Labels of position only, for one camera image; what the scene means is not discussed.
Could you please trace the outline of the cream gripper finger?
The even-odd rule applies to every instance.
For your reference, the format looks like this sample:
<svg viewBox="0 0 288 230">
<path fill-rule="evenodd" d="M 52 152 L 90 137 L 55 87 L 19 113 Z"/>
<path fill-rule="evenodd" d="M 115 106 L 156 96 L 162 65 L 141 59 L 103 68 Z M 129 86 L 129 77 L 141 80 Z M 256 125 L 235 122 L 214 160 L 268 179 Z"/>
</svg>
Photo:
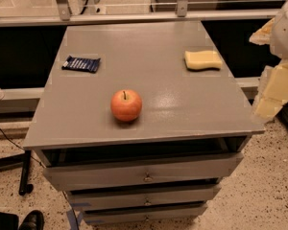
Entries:
<svg viewBox="0 0 288 230">
<path fill-rule="evenodd" d="M 252 105 L 255 119 L 273 119 L 288 103 L 288 60 L 275 67 L 266 66 L 260 76 Z"/>
<path fill-rule="evenodd" d="M 274 22 L 275 20 L 273 18 L 270 19 L 260 29 L 251 35 L 249 42 L 256 45 L 269 45 Z"/>
</svg>

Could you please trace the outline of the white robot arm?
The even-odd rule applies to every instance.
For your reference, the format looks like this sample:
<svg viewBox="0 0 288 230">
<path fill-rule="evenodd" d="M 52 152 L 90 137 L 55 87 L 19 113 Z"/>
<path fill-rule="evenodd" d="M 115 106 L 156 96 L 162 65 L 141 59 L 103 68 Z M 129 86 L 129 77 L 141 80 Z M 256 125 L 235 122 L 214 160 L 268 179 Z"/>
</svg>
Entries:
<svg viewBox="0 0 288 230">
<path fill-rule="evenodd" d="M 253 118 L 266 123 L 288 103 L 288 0 L 273 19 L 251 35 L 250 42 L 267 44 L 280 58 L 277 66 L 264 68 L 252 105 Z"/>
</svg>

